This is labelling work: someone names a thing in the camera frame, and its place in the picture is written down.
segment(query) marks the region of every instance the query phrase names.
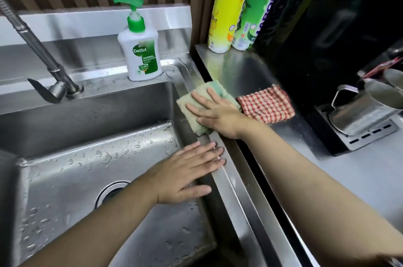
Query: red checkered cloth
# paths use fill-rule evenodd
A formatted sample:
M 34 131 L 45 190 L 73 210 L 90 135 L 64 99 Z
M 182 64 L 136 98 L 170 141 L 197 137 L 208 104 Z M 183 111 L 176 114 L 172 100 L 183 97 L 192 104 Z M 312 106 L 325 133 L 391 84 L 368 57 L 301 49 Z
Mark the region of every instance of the red checkered cloth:
M 243 113 L 265 124 L 288 120 L 295 115 L 290 98 L 278 85 L 237 97 Z

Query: person's right arm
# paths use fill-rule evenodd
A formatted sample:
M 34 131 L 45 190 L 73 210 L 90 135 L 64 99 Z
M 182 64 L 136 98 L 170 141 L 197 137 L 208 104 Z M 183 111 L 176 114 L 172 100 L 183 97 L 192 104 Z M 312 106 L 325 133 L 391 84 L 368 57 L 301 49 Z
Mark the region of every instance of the person's right arm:
M 242 139 L 308 248 L 322 266 L 371 266 L 377 256 L 401 256 L 403 235 L 271 128 L 238 112 L 212 89 L 207 109 L 187 107 L 198 122 Z

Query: sink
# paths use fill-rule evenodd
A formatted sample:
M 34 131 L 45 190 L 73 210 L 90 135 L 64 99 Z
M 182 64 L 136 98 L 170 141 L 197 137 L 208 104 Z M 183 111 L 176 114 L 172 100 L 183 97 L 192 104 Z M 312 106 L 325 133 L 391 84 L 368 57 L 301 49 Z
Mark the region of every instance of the sink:
M 110 266 L 299 266 L 233 140 L 196 137 L 176 100 L 203 80 L 189 54 L 132 82 L 96 71 L 56 105 L 34 90 L 0 94 L 0 255 L 18 266 L 129 182 L 197 140 L 225 148 L 223 168 L 195 183 L 212 192 L 156 205 Z

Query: green pump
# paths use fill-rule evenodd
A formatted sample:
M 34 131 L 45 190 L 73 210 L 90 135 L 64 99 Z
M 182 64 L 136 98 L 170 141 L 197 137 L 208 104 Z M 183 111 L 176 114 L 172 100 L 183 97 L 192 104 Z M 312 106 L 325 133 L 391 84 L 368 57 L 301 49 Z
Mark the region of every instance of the green pump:
M 136 11 L 144 4 L 144 0 L 113 0 L 114 3 L 125 3 L 130 5 L 131 13 L 127 17 L 128 29 L 134 33 L 145 31 L 143 17 Z

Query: hand wash bottle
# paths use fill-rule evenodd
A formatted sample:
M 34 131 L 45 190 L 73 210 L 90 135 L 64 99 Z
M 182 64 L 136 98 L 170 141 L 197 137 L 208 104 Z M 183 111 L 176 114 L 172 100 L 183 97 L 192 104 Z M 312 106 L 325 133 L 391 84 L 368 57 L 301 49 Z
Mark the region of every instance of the hand wash bottle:
M 113 0 L 130 5 L 127 17 L 128 29 L 120 32 L 118 41 L 127 61 L 128 77 L 131 81 L 145 81 L 162 73 L 158 53 L 158 31 L 146 29 L 143 17 L 136 11 L 143 0 Z

